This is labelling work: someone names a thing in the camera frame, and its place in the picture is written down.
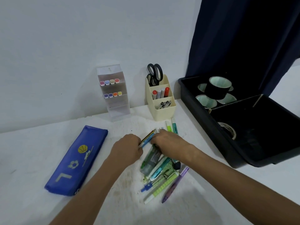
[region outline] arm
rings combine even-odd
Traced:
[[[140,138],[133,134],[125,135],[117,141],[100,169],[69,201],[50,225],[94,224],[103,201],[114,182],[127,166],[133,164],[143,154],[143,150],[138,148],[140,141]]]
[[[253,224],[299,224],[299,205],[209,157],[177,134],[162,130],[151,143],[200,174]]]

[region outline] white table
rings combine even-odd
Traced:
[[[213,158],[227,164],[181,100],[175,118],[179,135]],[[108,129],[107,138],[86,181],[99,169],[115,141],[128,133],[141,139],[155,122],[147,106],[131,108],[131,118],[110,122],[108,113],[0,134],[0,224],[48,224],[70,200],[47,192],[44,185],[85,125]],[[145,205],[139,167],[143,157],[128,167],[107,195],[95,224],[251,224],[220,193],[189,170],[172,196],[163,193]],[[299,157],[263,168],[239,170],[300,203]]]

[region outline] marker holder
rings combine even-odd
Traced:
[[[160,81],[158,86],[153,86],[150,87],[147,78],[146,80],[146,98],[147,98],[147,102],[148,102],[148,107],[149,110],[152,114],[152,117],[155,121],[163,121],[166,119],[170,119],[171,117],[174,116],[175,113],[175,109],[176,109],[176,103],[175,103],[175,99],[173,96],[173,92],[172,89],[170,87],[169,84],[169,80],[168,77],[164,74],[163,75],[163,80]],[[152,92],[154,90],[160,90],[162,88],[166,88],[169,87],[170,91],[169,91],[169,96],[165,97],[165,98],[161,98],[161,99],[152,99]],[[157,109],[160,105],[161,102],[167,102],[167,101],[171,101],[171,105],[162,109]]]
[[[130,107],[125,83],[124,73],[121,69],[121,66],[118,65],[110,65],[104,67],[96,68],[98,80],[106,81],[112,79],[119,79],[119,83],[109,84],[100,86],[103,95],[110,94],[114,92],[122,92],[122,95],[115,96],[112,98],[105,99],[108,113],[110,114],[111,121],[118,121],[124,118],[130,117]]]

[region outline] hand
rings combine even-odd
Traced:
[[[186,156],[191,152],[191,149],[195,148],[177,134],[164,129],[153,136],[151,144],[156,144],[165,156],[184,163],[186,163]]]
[[[114,143],[108,158],[117,166],[125,169],[137,161],[143,154],[143,149],[138,148],[141,139],[133,134],[127,134]]]

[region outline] red marker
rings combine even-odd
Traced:
[[[157,91],[154,90],[154,91],[152,92],[152,98],[155,100],[155,99],[156,99],[156,96],[157,96]]]
[[[165,94],[163,97],[169,97],[169,91],[170,91],[170,88],[166,87]]]

